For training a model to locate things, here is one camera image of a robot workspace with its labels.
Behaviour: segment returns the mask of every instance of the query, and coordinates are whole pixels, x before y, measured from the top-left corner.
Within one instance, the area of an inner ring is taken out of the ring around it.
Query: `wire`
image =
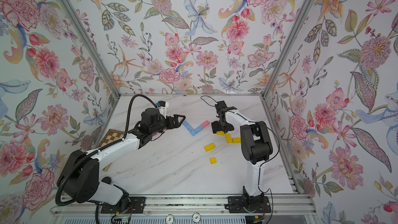
[[[205,97],[205,96],[211,98],[212,100],[214,100],[214,101],[216,102],[215,99],[213,99],[212,97],[207,96],[207,95],[201,96],[200,98],[201,98],[206,104],[208,104],[209,106],[211,106],[211,107],[216,107],[216,106],[210,105],[209,103],[207,103],[207,102],[204,100],[204,98],[202,98],[202,97]]]

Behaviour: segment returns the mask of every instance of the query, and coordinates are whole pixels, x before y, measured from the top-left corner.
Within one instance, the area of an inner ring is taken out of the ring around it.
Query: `black cable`
[[[58,206],[66,206],[66,205],[68,205],[68,204],[71,204],[71,203],[76,202],[74,199],[69,200],[69,201],[66,201],[66,202],[62,202],[62,201],[61,201],[61,195],[62,195],[62,192],[63,192],[63,190],[64,190],[64,187],[65,187],[65,185],[66,185],[66,183],[67,183],[69,177],[71,177],[71,175],[72,175],[78,168],[80,168],[80,167],[83,165],[83,163],[87,162],[87,160],[89,160],[90,157],[92,157],[92,156],[94,156],[95,154],[97,154],[97,153],[98,153],[98,150],[102,151],[102,150],[104,150],[104,149],[106,149],[106,148],[108,148],[108,147],[110,147],[110,146],[112,146],[112,145],[114,145],[114,144],[116,144],[116,143],[122,142],[122,141],[126,138],[127,132],[128,132],[128,130],[129,130],[130,112],[131,112],[132,102],[134,101],[134,99],[135,99],[136,97],[143,97],[143,98],[146,98],[149,102],[152,103],[152,105],[153,105],[156,109],[158,108],[158,107],[156,106],[156,104],[155,104],[150,98],[146,97],[145,95],[141,95],[141,94],[136,94],[136,95],[134,95],[134,96],[131,98],[131,100],[130,100],[129,108],[128,108],[128,111],[127,111],[126,128],[125,128],[125,132],[124,132],[123,137],[120,138],[120,139],[118,139],[118,140],[116,140],[116,141],[113,141],[113,142],[111,142],[111,143],[109,143],[109,144],[106,144],[106,145],[104,145],[103,147],[98,148],[97,150],[95,150],[95,151],[93,151],[92,153],[90,153],[90,154],[84,156],[82,159],[80,159],[79,161],[77,161],[77,162],[75,163],[75,165],[68,171],[67,175],[62,179],[61,183],[59,184],[57,193],[55,194],[55,203],[56,203]]]
[[[211,106],[211,107],[216,107],[216,106],[210,105],[209,103],[207,103],[207,102],[202,98],[202,97],[205,97],[205,96],[211,98],[212,100],[214,100],[214,101],[216,102],[215,99],[213,99],[212,97],[207,96],[207,95],[201,96],[200,98],[201,98],[206,104],[208,104],[209,106]]]

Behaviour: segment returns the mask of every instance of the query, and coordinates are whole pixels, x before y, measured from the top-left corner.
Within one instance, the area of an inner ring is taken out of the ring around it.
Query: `flower stem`
[[[65,130],[65,128],[61,129],[63,132],[65,132],[67,135],[69,135],[71,138],[73,138],[74,140],[77,139],[77,137],[73,136],[72,134],[70,134],[67,130]]]
[[[317,179],[319,179],[321,176],[323,176],[324,174],[328,173],[328,172],[332,172],[333,170],[330,168],[325,169],[324,171],[322,171],[318,176],[316,176]]]

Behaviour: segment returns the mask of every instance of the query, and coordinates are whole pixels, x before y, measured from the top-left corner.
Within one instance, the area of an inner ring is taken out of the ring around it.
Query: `blue flower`
[[[306,150],[308,150],[308,151],[311,151],[312,148],[314,147],[312,140],[309,138],[304,139],[302,142],[305,145]]]
[[[50,154],[50,157],[47,158],[47,160],[48,160],[47,165],[49,166],[49,169],[54,171],[55,166],[59,162],[59,156],[57,156],[56,154]]]

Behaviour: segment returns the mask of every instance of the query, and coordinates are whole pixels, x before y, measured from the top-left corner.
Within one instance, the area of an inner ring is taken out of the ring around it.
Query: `white marble surface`
[[[217,120],[215,108],[205,104],[200,96],[150,98],[154,102],[169,102],[167,115],[185,115],[193,128],[206,120]],[[224,100],[227,106],[236,107],[254,121],[267,123],[258,96],[213,98],[216,101]],[[121,97],[108,128],[124,130],[130,99],[131,97]],[[129,129],[141,120],[141,112],[150,106],[142,97],[134,100]],[[270,157],[273,157],[278,145],[272,133],[269,134],[274,150]],[[231,136],[240,137],[239,133],[231,133]],[[216,148],[206,152],[204,146],[211,143]],[[217,163],[210,164],[211,157],[215,157]],[[100,178],[110,176],[114,184],[130,194],[240,194],[246,180],[246,163],[240,144],[227,144],[225,137],[212,133],[211,124],[195,136],[181,126],[167,130],[161,138],[118,158],[107,172],[100,172]],[[274,194],[293,193],[279,154],[263,165],[261,171],[264,172],[264,180],[261,182],[263,190],[271,188]]]

